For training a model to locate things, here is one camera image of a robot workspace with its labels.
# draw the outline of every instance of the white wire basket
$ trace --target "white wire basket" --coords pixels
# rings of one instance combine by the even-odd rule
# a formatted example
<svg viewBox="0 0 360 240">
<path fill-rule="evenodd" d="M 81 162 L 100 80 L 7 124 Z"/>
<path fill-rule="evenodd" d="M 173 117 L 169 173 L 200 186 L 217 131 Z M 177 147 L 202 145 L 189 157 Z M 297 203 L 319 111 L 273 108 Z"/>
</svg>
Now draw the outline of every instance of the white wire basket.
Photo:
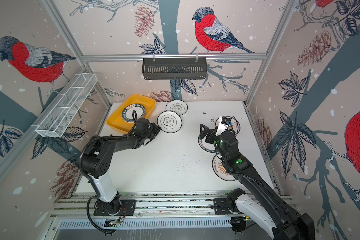
<svg viewBox="0 0 360 240">
<path fill-rule="evenodd" d="M 58 94 L 61 99 L 44 118 L 36 132 L 42 137 L 61 137 L 96 83 L 95 74 L 78 74 L 66 93 Z"/>
</svg>

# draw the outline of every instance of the white table surface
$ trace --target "white table surface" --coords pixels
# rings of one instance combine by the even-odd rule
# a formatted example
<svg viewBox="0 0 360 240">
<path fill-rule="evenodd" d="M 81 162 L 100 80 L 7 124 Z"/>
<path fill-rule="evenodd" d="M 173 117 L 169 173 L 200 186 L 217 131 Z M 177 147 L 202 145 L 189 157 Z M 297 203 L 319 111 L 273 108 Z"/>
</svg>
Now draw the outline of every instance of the white table surface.
<svg viewBox="0 0 360 240">
<path fill-rule="evenodd" d="M 121 103 L 113 103 L 110 116 Z M 167 103 L 156 103 L 149 117 L 157 117 Z M 187 102 L 188 110 L 181 116 L 183 125 L 175 133 L 160 131 L 147 146 L 114 153 L 109 168 L 112 183 L 119 192 L 133 194 L 192 194 L 227 192 L 246 189 L 238 181 L 225 181 L 212 169 L 214 153 L 204 151 L 198 144 L 200 123 L 214 128 L 219 116 L 235 116 L 241 126 L 237 135 L 240 152 L 254 165 L 260 176 L 273 189 L 273 184 L 254 137 L 241 101 Z M 120 136 L 106 124 L 100 136 Z M 94 193 L 82 177 L 76 193 Z"/>
</svg>

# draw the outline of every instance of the stacked plates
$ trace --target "stacked plates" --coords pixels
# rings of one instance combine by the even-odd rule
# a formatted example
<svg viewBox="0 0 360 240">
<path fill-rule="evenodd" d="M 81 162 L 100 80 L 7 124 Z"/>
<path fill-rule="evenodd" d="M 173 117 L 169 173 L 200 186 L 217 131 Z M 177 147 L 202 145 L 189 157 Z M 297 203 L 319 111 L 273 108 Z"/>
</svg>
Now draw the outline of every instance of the stacked plates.
<svg viewBox="0 0 360 240">
<path fill-rule="evenodd" d="M 182 126 L 180 115 L 188 110 L 187 104 L 181 100 L 173 100 L 167 104 L 165 109 L 166 111 L 158 116 L 157 124 L 164 132 L 177 132 Z"/>
</svg>

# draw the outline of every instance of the black wire basket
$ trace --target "black wire basket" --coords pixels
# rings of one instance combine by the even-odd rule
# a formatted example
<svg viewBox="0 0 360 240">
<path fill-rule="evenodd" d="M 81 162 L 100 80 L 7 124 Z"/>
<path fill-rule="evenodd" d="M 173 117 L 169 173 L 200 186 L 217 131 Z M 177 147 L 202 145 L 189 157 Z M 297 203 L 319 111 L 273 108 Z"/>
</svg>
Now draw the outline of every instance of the black wire basket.
<svg viewBox="0 0 360 240">
<path fill-rule="evenodd" d="M 144 58 L 144 79 L 204 79 L 206 58 Z"/>
</svg>

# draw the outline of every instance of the yellow tray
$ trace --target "yellow tray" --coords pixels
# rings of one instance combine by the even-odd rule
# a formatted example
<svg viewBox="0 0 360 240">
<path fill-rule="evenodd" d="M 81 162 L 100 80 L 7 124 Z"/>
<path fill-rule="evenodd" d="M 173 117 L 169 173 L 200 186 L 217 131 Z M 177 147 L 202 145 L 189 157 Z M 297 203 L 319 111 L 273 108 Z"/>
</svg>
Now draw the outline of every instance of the yellow tray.
<svg viewBox="0 0 360 240">
<path fill-rule="evenodd" d="M 109 116 L 106 124 L 118 132 L 128 133 L 133 127 L 134 122 L 132 117 L 129 116 L 130 113 L 127 113 L 127 110 L 137 108 L 138 110 L 141 109 L 141 112 L 144 113 L 144 109 L 139 105 L 142 105 L 145 109 L 143 118 L 149 118 L 156 108 L 156 101 L 143 95 L 133 94 Z"/>
</svg>

